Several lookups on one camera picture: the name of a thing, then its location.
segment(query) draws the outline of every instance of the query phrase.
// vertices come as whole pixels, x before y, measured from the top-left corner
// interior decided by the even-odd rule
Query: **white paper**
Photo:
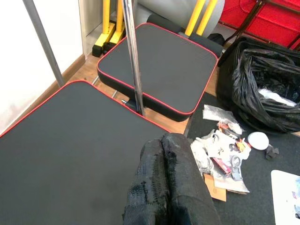
[[[273,170],[271,180],[276,225],[300,225],[300,176]]]

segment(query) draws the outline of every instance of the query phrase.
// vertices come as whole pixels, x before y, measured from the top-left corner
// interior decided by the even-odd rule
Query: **wooden baseboard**
[[[69,66],[65,72],[62,73],[62,77],[65,82],[67,82],[85,63],[85,56],[82,54],[79,56],[71,66]],[[13,125],[15,125],[20,119],[30,113],[34,108],[43,103],[47,98],[49,98],[54,92],[59,89],[57,81],[53,82],[47,90],[41,94],[37,100],[35,100],[22,114],[19,116],[6,130],[9,130]]]

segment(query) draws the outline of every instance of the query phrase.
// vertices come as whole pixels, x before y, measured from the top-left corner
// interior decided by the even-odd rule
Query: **chrome pole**
[[[24,5],[27,9],[29,17],[32,21],[34,29],[36,30],[38,39],[41,42],[41,45],[44,49],[46,57],[47,57],[47,59],[49,61],[49,64],[51,66],[51,69],[52,69],[52,71],[54,73],[54,76],[57,80],[57,83],[60,87],[62,87],[65,84],[65,82],[64,82],[64,79],[62,78],[60,68],[59,68],[59,66],[57,64],[57,61],[55,59],[55,56],[53,54],[53,51],[52,51],[52,48],[50,46],[49,40],[47,38],[45,29],[43,27],[42,21],[39,18],[37,8],[34,5],[33,0],[23,0],[23,2],[24,2]]]
[[[134,75],[136,109],[139,114],[144,115],[141,72],[139,68],[139,60],[137,55],[132,2],[131,0],[122,0],[122,2],[129,56],[131,61],[132,72]]]
[[[118,91],[115,90],[114,93],[112,94],[112,98],[116,97],[117,93],[118,93]]]
[[[99,76],[97,75],[96,78],[93,80],[92,84],[95,85],[98,80],[99,80]]]

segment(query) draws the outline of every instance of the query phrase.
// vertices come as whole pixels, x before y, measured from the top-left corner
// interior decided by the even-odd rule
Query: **dark gray carpet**
[[[216,121],[202,119],[204,104],[221,107],[214,96],[205,93],[192,117],[188,138],[202,137],[216,128]],[[239,118],[236,119],[246,130],[243,137],[254,132]],[[280,155],[273,161],[268,161],[264,158],[263,151],[252,150],[248,160],[242,163],[243,180],[251,193],[239,195],[227,192],[227,202],[214,200],[223,225],[275,224],[270,173],[272,170],[281,170],[300,175],[300,138],[291,134],[268,137],[270,143],[279,148]]]

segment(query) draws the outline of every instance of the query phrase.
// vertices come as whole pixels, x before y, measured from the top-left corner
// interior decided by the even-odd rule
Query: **wooden floor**
[[[92,83],[93,80],[98,76],[98,74],[97,74],[98,61],[99,61],[99,58],[89,55],[87,57],[85,64],[77,71],[76,74],[74,74],[74,76],[69,81],[86,80],[86,81]],[[216,90],[216,88],[215,88],[216,81],[217,81],[217,71],[214,71],[214,73],[210,79],[210,82],[208,84],[208,87],[206,88],[206,91],[212,95],[216,95],[216,91],[215,91]],[[109,96],[112,96],[115,91],[114,89],[103,84],[100,80],[97,81],[95,86],[98,89],[100,89],[101,91],[108,94]],[[118,101],[121,101],[123,99],[127,101],[128,97],[126,97],[123,94],[118,92],[117,95],[115,96],[115,99]],[[174,133],[183,134],[183,132],[186,128],[186,125],[188,123],[188,119],[183,122],[175,122],[175,121],[173,121],[173,120],[171,120],[149,108],[145,109],[145,114],[149,120],[158,123],[165,129],[167,129],[171,132],[174,132]]]

